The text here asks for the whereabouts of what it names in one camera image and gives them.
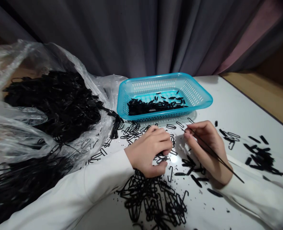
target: hand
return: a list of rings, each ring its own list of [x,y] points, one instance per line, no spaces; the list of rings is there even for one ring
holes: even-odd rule
[[[199,137],[201,137],[202,140],[204,140],[212,148],[212,150],[214,150],[215,153],[217,153],[217,155],[232,169],[227,159],[224,142],[219,136],[217,130],[210,121],[202,121],[187,125],[184,137],[188,145],[195,153],[196,157],[199,159],[200,163],[208,170],[213,178],[215,178],[222,185],[228,184],[233,174],[222,163],[220,163],[218,159],[212,157],[202,149],[203,147],[208,152],[211,152],[211,150],[192,132],[192,130]]]
[[[133,144],[124,149],[133,168],[141,171],[145,177],[151,178],[165,173],[167,162],[162,161],[159,165],[153,166],[154,157],[163,152],[163,155],[170,153],[172,142],[170,134],[163,128],[151,126]]]

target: wooden surface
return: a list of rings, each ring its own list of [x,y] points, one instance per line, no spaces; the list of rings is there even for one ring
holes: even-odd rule
[[[224,73],[221,76],[283,123],[283,86],[256,73]]]

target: finger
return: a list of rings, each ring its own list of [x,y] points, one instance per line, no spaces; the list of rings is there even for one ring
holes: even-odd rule
[[[161,142],[161,141],[169,141],[170,140],[170,133],[164,132],[158,135],[151,136],[151,138],[154,139],[156,142]]]
[[[162,152],[169,149],[172,149],[172,142],[170,140],[156,143],[155,152]]]
[[[168,155],[170,152],[171,152],[172,148],[171,149],[166,149],[166,150],[163,150],[163,155],[166,156]]]
[[[157,130],[155,130],[152,135],[158,135],[158,134],[161,134],[161,133],[165,133],[165,129],[164,128],[159,128]]]
[[[146,177],[152,178],[152,177],[157,177],[157,176],[161,176],[165,174],[167,165],[168,163],[166,161],[162,161],[158,165],[150,166],[148,173],[146,174]]]
[[[207,155],[207,153],[201,148],[198,142],[194,139],[194,137],[190,133],[184,133],[184,138],[187,141],[187,144],[194,151],[196,157],[200,160],[200,158]]]
[[[157,126],[155,125],[152,125],[148,128],[148,130],[145,132],[145,133],[152,133],[154,132],[155,130],[159,129]]]
[[[197,133],[217,133],[217,130],[210,121],[202,121],[187,125],[188,128]]]

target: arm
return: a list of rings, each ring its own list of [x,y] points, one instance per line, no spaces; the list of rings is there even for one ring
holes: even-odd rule
[[[146,177],[165,173],[167,162],[153,166],[156,154],[172,148],[170,134],[151,126],[124,150],[66,175],[54,188],[24,209],[12,214],[0,230],[72,229],[94,204],[123,185],[139,169]]]
[[[122,185],[134,170],[124,152],[66,175],[54,188],[0,224],[2,229],[71,229],[97,201]]]
[[[228,162],[222,138],[209,121],[187,126],[184,137],[200,163],[223,187],[219,190],[239,207],[260,218],[273,229],[283,229],[283,188],[262,178],[256,179],[238,171],[242,183],[218,160],[203,149],[204,140],[215,153],[232,169]]]
[[[244,184],[233,176],[218,191],[272,229],[283,229],[283,188],[262,178],[258,180],[238,171],[236,174]]]

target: pink curtain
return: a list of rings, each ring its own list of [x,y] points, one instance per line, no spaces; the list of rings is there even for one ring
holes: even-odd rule
[[[215,70],[219,74],[229,68],[236,60],[245,53],[258,39],[275,25],[283,16],[283,2],[278,0],[265,0],[252,22],[244,32],[237,46]]]

